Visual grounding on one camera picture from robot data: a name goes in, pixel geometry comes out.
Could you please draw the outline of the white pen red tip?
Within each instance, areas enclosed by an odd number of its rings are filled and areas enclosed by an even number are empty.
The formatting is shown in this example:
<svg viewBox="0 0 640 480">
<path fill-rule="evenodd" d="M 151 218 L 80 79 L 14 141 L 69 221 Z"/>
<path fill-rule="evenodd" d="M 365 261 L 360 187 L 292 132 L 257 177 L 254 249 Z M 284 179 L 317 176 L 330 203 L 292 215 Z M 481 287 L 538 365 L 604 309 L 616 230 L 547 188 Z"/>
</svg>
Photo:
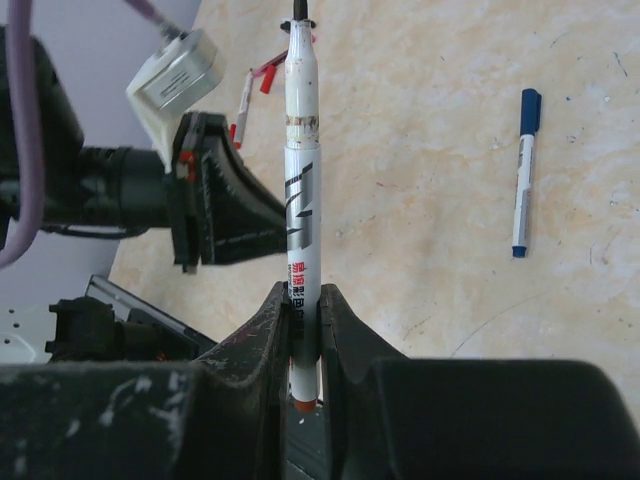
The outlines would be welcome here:
<svg viewBox="0 0 640 480">
<path fill-rule="evenodd" d="M 251 93 L 253 88 L 253 79 L 254 79 L 254 73 L 253 73 L 253 70 L 250 69 L 245 78 L 241 102 L 240 102 L 240 106 L 238 109 L 238 114 L 235 122 L 235 129 L 233 132 L 233 143 L 237 149 L 241 148 L 241 145 L 244 139 L 244 133 L 245 133 L 248 111 L 249 111 L 249 104 L 250 104 Z"/>
</svg>

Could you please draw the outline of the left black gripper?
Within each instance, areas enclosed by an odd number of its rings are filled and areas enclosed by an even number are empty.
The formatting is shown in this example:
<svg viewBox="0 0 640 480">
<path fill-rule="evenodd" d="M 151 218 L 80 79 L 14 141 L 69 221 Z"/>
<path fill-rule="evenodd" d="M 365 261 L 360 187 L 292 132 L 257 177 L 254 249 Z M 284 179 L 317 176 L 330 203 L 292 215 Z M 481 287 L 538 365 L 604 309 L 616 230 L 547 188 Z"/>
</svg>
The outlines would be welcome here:
<svg viewBox="0 0 640 480">
<path fill-rule="evenodd" d="M 169 173 L 152 150 L 93 147 L 49 54 L 34 55 L 45 165 L 42 231 L 122 239 L 170 225 L 174 263 L 231 265 L 286 252 L 284 205 L 244 165 L 226 117 L 190 112 L 179 124 Z"/>
</svg>

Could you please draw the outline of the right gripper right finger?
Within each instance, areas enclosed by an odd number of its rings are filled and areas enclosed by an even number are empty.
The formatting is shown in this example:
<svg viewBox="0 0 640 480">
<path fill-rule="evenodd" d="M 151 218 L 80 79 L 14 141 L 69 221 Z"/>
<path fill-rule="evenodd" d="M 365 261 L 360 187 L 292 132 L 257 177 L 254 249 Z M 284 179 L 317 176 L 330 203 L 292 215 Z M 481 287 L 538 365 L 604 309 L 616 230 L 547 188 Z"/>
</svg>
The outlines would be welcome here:
<svg viewBox="0 0 640 480">
<path fill-rule="evenodd" d="M 412 359 L 333 284 L 319 312 L 330 478 L 638 477 L 638 431 L 596 366 Z"/>
</svg>

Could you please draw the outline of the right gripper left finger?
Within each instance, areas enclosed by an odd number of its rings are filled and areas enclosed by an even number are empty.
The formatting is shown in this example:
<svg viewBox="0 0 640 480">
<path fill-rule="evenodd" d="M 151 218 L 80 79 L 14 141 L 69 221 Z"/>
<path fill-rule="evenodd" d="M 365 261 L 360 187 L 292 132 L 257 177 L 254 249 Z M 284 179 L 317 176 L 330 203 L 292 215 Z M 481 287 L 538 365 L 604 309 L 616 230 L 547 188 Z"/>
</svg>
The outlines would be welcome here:
<svg viewBox="0 0 640 480">
<path fill-rule="evenodd" d="M 288 305 L 258 311 L 199 358 L 1 371 L 5 479 L 281 479 Z"/>
</svg>

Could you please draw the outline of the blue pen cap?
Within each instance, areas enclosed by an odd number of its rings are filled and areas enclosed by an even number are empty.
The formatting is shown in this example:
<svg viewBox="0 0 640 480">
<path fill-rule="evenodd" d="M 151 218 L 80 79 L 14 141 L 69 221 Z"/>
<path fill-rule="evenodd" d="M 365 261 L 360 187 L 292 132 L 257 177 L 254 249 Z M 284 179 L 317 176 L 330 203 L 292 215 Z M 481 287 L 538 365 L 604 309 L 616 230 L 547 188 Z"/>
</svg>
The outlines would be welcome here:
<svg viewBox="0 0 640 480">
<path fill-rule="evenodd" d="M 533 89 L 527 88 L 521 92 L 520 107 L 520 135 L 536 135 L 540 128 L 541 121 L 541 94 Z"/>
</svg>

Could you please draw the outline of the white pen blue markings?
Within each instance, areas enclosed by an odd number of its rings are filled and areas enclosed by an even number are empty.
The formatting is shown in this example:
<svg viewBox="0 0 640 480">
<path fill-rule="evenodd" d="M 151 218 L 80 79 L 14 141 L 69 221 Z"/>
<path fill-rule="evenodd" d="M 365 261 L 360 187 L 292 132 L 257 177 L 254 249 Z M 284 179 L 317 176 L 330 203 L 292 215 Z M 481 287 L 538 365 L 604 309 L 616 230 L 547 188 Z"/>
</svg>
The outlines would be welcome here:
<svg viewBox="0 0 640 480">
<path fill-rule="evenodd" d="M 318 62 L 306 1 L 293 3 L 284 87 L 287 294 L 292 328 L 290 391 L 296 409 L 310 413 L 319 396 L 322 152 Z"/>
</svg>

